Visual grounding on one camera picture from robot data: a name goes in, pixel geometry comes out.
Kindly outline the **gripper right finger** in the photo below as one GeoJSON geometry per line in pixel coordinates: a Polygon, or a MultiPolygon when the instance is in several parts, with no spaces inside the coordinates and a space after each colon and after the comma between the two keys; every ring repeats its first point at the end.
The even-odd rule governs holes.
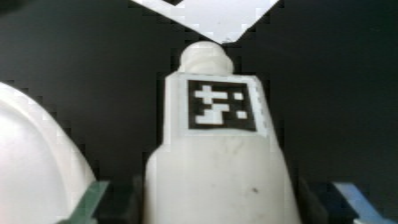
{"type": "Polygon", "coordinates": [[[304,224],[394,224],[350,182],[298,182],[304,224]]]}

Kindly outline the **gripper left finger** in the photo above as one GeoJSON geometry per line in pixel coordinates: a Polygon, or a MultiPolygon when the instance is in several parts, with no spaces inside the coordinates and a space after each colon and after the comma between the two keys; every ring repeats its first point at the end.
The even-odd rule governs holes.
{"type": "Polygon", "coordinates": [[[142,186],[96,181],[69,217],[57,224],[140,224],[142,186]]]}

